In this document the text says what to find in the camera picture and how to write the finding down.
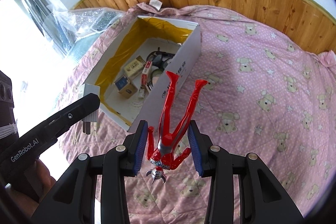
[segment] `yellow tape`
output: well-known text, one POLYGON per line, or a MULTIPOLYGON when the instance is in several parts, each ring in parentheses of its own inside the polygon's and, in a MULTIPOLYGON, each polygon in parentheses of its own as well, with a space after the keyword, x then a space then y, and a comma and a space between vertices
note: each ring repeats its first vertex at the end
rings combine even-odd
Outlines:
POLYGON ((100 101, 109 111, 120 117, 128 126, 131 126, 132 123, 130 121, 107 105, 104 97, 107 88, 113 83, 127 60, 148 38, 161 38, 175 43, 183 43, 191 32, 192 30, 178 28, 160 18, 138 18, 125 35, 115 55, 108 60, 100 72, 95 83, 95 85, 100 86, 100 101))

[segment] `toy figure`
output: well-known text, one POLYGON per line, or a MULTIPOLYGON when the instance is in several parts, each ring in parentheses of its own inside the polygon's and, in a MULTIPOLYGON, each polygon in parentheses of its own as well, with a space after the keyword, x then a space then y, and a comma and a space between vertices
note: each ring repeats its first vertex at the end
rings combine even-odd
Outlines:
POLYGON ((154 137, 153 137, 153 127, 148 127, 148 152, 147 159, 155 165, 153 170, 149 170, 146 176, 152 174, 153 182, 162 178, 163 183, 166 182, 166 176, 163 172, 166 170, 175 170, 182 161, 187 158, 191 152, 190 148, 186 148, 181 155, 174 159, 174 151, 179 144, 181 138, 186 133, 191 117, 194 114, 197 100, 201 91, 201 88, 208 84, 206 80, 196 80, 195 89, 190 97, 189 104, 185 111, 182 120, 177 125, 173 133, 169 132, 170 127, 170 109, 173 104, 176 83, 179 76, 170 71, 166 72, 169 76, 171 82, 168 89, 167 97, 163 105, 163 110, 159 123, 159 141, 157 143, 157 148, 154 150, 154 137))

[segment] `metal bolt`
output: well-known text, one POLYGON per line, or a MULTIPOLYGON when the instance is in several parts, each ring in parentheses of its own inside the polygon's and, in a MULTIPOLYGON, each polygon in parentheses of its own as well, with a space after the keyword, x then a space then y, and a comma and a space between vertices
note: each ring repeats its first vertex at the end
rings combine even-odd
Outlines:
POLYGON ((255 153, 249 153, 249 159, 256 160, 258 156, 255 153))
POLYGON ((83 153, 78 156, 79 160, 86 160, 87 159, 87 154, 83 153))
POLYGON ((221 148, 218 145, 212 145, 210 147, 210 150, 213 152, 218 152, 221 148))
POLYGON ((126 147, 125 145, 118 145, 115 150, 117 150, 118 152, 122 152, 125 151, 126 147))

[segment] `toy figure's leg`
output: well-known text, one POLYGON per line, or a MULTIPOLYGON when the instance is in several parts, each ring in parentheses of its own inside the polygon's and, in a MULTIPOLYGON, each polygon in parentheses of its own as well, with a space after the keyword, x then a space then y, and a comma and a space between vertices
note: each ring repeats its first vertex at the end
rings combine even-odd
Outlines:
POLYGON ((172 136, 173 139, 175 139, 176 137, 177 138, 179 138, 179 137, 182 138, 181 133, 184 134, 185 131, 187 130, 189 122, 191 120, 191 117, 194 114, 196 104, 197 104, 197 100, 198 100, 198 97, 200 95, 201 89, 207 83, 208 83, 208 81, 206 81, 206 80, 196 80, 195 89, 194 89, 194 91, 193 91, 193 93, 190 97, 189 104, 187 106, 187 109, 185 111, 185 114, 184 114, 182 120, 179 122, 176 129, 174 130, 174 133, 173 133, 173 136, 172 136))
POLYGON ((153 137, 153 127, 148 127, 148 150, 147 159, 150 160, 154 153, 154 137, 153 137))
POLYGON ((166 96, 165 103, 163 105, 163 110, 159 123, 159 138, 162 138, 164 135, 169 134, 170 127, 170 109, 174 101, 176 83, 179 79, 179 76, 171 71, 166 72, 168 77, 170 78, 170 85, 168 89, 168 93, 166 96))
POLYGON ((184 159, 186 159, 189 154, 191 152, 191 149, 188 147, 186 148, 181 155, 179 155, 174 161, 173 163, 171 164, 170 166, 170 169, 171 170, 175 170, 180 164, 182 161, 184 161, 184 159))

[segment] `pink bedsheet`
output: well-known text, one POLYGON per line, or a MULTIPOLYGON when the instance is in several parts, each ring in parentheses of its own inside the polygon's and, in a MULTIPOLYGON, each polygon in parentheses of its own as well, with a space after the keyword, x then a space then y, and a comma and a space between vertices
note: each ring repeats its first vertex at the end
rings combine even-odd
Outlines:
MULTIPOLYGON (((284 34, 231 10, 191 6, 158 13, 139 4, 94 43, 68 79, 58 108, 76 99, 77 88, 114 37, 139 14, 189 20, 201 26, 202 54, 175 99, 171 126, 182 117, 194 81, 207 79, 211 85, 202 90, 193 115, 201 133, 230 153, 257 153, 305 215, 335 172, 334 53, 304 52, 284 34)), ((106 153, 127 134, 102 112, 91 131, 87 136, 76 124, 60 138, 59 146, 69 162, 84 152, 91 156, 106 153)), ((188 145, 184 137, 180 149, 188 145)), ((131 223, 203 223, 210 180, 199 178, 192 157, 167 172, 165 185, 151 185, 145 176, 151 168, 144 160, 139 175, 125 179, 131 223)), ((237 220, 236 177, 234 182, 237 220)), ((100 180, 97 188, 99 199, 100 180)))

